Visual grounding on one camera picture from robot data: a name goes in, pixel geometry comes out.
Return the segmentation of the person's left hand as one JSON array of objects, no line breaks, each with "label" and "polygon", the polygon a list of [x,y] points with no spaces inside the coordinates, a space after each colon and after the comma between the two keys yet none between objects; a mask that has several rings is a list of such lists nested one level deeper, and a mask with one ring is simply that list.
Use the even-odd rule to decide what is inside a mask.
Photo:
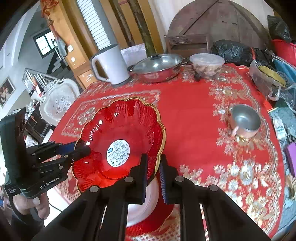
[{"label": "person's left hand", "polygon": [[41,219],[46,219],[50,214],[47,193],[43,193],[40,197],[34,199],[27,199],[19,194],[13,197],[13,204],[17,211],[22,215],[30,214],[30,208],[36,208],[38,216]]}]

